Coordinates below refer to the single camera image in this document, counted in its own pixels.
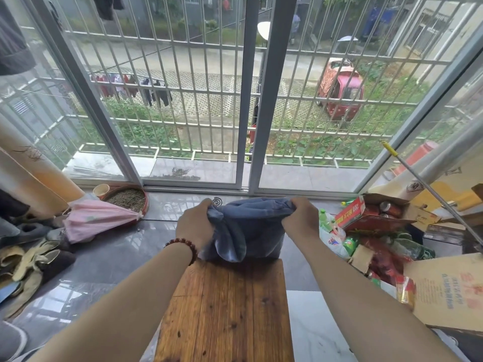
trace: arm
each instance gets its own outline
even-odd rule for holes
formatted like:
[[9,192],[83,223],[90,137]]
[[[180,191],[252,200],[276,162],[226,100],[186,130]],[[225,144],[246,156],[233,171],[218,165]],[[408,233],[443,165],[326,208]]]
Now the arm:
[[[201,249],[213,236],[206,211],[211,200],[184,212],[176,237]],[[30,362],[136,362],[144,353],[192,258],[175,243],[131,273],[89,310],[55,335]]]
[[293,198],[296,211],[282,221],[307,259],[332,316],[359,362],[460,361],[407,308],[367,279],[319,238],[318,211]]

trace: mop handle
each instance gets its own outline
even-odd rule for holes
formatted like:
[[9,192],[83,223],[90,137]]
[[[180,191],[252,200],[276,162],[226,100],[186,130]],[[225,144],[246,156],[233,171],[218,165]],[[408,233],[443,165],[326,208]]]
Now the mop handle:
[[393,155],[395,158],[397,158],[399,160],[399,162],[401,164],[403,164],[403,166],[411,174],[413,174],[416,179],[418,179],[418,181],[423,185],[423,187],[425,189],[427,189],[428,192],[430,192],[443,205],[443,207],[446,208],[448,210],[448,212],[450,212],[454,216],[454,218],[456,218],[462,225],[464,225],[467,228],[469,233],[472,234],[475,237],[475,239],[480,243],[480,245],[483,247],[483,239],[466,223],[466,221],[460,216],[460,214],[458,212],[456,212],[456,210],[453,207],[451,207],[438,193],[436,193],[436,191],[433,188],[431,188],[431,186],[428,183],[426,183],[419,176],[419,174],[417,174],[411,168],[411,166],[408,163],[406,163],[406,161],[399,156],[399,154],[395,151],[395,149],[393,149],[391,147],[391,145],[389,145],[389,143],[387,143],[386,141],[383,141],[382,144],[383,144],[384,148],[386,150],[388,150],[391,155]]

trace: person's left hand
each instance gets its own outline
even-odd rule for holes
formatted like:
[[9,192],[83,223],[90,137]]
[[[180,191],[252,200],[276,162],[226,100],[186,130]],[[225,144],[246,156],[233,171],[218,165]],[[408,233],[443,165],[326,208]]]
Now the person's left hand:
[[184,211],[178,219],[176,237],[190,240],[198,251],[208,245],[213,237],[214,226],[208,221],[207,215],[208,207],[212,204],[211,199],[203,199],[199,205]]

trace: red cardboard box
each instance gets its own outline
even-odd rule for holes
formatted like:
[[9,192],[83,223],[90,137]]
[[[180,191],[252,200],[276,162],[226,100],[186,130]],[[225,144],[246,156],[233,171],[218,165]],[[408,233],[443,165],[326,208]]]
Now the red cardboard box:
[[[403,216],[401,219],[387,218],[379,215],[364,214],[366,205],[379,205],[381,202],[390,201],[401,206]],[[371,232],[393,232],[407,225],[416,222],[416,219],[405,218],[405,212],[409,207],[409,202],[395,197],[378,193],[368,193],[359,195],[350,205],[344,208],[335,217],[339,226],[345,231],[363,230]]]

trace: three-wheeled vehicle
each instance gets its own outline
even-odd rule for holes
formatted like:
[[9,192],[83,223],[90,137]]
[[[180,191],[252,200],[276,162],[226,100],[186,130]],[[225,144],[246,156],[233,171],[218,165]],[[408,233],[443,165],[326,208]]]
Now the three-wheeled vehicle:
[[[359,72],[354,69],[350,60],[343,58],[329,58],[327,68],[319,79],[317,90],[318,96],[322,98],[329,94],[330,98],[335,99],[362,99],[364,96],[364,86]],[[317,105],[321,106],[323,102],[317,100]],[[329,101],[326,104],[327,112],[334,121],[339,121],[344,116],[345,121],[352,121],[359,108],[360,104],[346,102]]]

